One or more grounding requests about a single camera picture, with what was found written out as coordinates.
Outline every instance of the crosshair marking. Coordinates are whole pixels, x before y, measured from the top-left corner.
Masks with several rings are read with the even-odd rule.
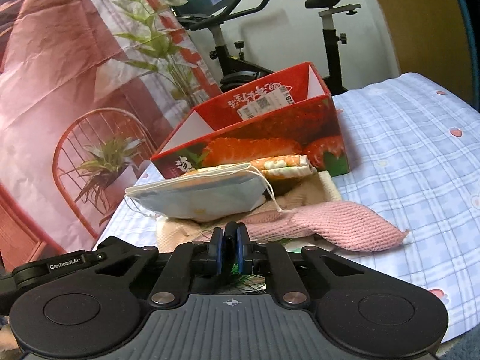
[[[239,302],[238,300],[232,298],[232,299],[227,300],[227,301],[224,302],[224,303],[226,303],[226,304],[229,305],[230,307],[233,307],[233,306],[238,305],[238,304],[241,303],[241,302]]]

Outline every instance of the red gift box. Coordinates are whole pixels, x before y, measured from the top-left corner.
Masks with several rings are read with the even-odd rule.
[[[298,64],[194,107],[152,161],[171,179],[203,167],[302,154],[332,176],[350,171],[332,95]]]

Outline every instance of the mask ear loop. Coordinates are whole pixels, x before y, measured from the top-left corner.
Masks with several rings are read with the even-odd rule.
[[[267,178],[264,176],[264,174],[260,170],[258,170],[255,166],[250,165],[250,167],[248,169],[245,169],[244,172],[253,173],[254,175],[260,176],[263,179],[263,181],[265,182],[267,192],[270,195],[270,197],[272,198],[272,201],[275,204],[275,207],[277,208],[277,211],[278,212],[285,212],[285,210],[282,210],[282,208],[278,205],[277,200],[275,199],[275,193],[273,192],[272,184],[270,184],[270,182],[267,180]]]
[[[157,219],[159,216],[161,216],[160,214],[146,214],[145,212],[142,212],[140,210],[140,208],[138,208],[137,206],[137,203],[135,202],[135,200],[133,200],[132,198],[130,198],[131,202],[133,203],[133,205],[135,206],[135,209],[133,209],[129,204],[128,204],[128,200],[127,200],[127,195],[125,195],[123,197],[123,201],[125,202],[125,204],[127,205],[128,208],[130,208],[133,212],[136,212],[137,214],[140,214],[142,216],[144,216],[145,218],[151,218],[151,219]]]

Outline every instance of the face mask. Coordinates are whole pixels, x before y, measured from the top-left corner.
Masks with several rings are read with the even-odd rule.
[[[265,176],[250,163],[240,163],[127,188],[125,193],[135,203],[168,218],[210,222],[257,208],[265,203],[265,189],[275,200]]]

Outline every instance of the metal screw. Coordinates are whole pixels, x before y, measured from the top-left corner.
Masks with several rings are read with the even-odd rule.
[[[175,300],[175,295],[170,292],[157,292],[152,295],[152,302],[156,304],[167,304]]]
[[[307,300],[307,296],[302,292],[287,292],[283,296],[283,300],[285,300],[285,302],[288,304],[300,304]]]

